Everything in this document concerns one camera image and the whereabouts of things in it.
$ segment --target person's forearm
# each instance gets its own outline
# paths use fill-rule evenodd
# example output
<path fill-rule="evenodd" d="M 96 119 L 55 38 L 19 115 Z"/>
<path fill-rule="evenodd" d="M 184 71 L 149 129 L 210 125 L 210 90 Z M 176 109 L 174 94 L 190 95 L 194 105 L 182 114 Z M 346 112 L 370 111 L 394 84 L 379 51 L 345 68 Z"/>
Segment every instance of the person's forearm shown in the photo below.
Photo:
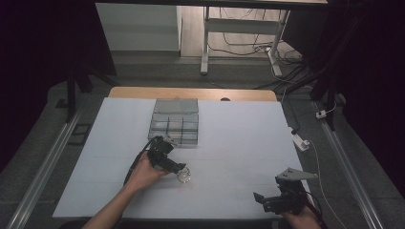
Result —
<path fill-rule="evenodd" d="M 124 186 L 83 228 L 113 228 L 137 192 Z"/>

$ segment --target white tabletop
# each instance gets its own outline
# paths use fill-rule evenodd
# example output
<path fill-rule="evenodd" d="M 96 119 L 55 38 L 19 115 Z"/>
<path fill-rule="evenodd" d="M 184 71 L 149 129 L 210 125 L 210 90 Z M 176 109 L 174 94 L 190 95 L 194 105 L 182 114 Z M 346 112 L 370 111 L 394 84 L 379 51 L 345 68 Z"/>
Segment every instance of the white tabletop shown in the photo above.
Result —
<path fill-rule="evenodd" d="M 91 217 L 122 187 L 147 143 L 156 99 L 105 98 L 53 216 Z M 199 143 L 169 158 L 186 163 L 188 183 L 168 175 L 139 193 L 133 219 L 268 219 L 253 192 L 280 196 L 274 177 L 302 170 L 279 102 L 199 101 Z"/>

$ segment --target white wall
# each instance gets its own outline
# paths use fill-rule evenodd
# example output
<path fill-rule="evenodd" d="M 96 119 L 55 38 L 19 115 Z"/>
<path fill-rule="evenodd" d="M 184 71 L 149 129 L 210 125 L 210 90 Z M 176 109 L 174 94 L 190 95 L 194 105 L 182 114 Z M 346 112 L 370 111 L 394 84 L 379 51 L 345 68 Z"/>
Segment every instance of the white wall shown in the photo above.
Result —
<path fill-rule="evenodd" d="M 178 51 L 177 6 L 96 3 L 111 51 Z"/>

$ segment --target human hand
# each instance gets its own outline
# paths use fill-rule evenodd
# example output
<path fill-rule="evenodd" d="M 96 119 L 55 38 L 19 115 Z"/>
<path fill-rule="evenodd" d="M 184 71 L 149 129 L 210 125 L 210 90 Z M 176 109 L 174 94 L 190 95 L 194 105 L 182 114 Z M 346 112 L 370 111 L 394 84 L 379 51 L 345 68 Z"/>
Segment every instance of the human hand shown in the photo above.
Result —
<path fill-rule="evenodd" d="M 125 188 L 137 192 L 155 183 L 160 177 L 169 174 L 165 170 L 157 170 L 152 167 L 147 152 L 142 152 L 139 162 L 125 184 Z"/>
<path fill-rule="evenodd" d="M 289 225 L 293 229 L 320 229 L 321 226 L 318 223 L 316 216 L 312 211 L 305 206 L 300 214 L 295 216 L 292 213 L 284 212 L 281 215 L 289 222 Z"/>

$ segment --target small clear object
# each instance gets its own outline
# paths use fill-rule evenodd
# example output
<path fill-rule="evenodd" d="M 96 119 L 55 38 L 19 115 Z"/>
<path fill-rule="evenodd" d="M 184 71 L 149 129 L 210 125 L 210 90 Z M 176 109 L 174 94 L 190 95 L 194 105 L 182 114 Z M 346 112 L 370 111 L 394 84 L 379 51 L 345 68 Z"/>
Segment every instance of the small clear object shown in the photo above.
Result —
<path fill-rule="evenodd" d="M 190 179 L 191 179 L 190 170 L 187 167 L 184 167 L 184 169 L 180 170 L 177 173 L 177 176 L 178 176 L 178 180 L 181 183 L 186 183 L 186 182 L 190 181 Z"/>

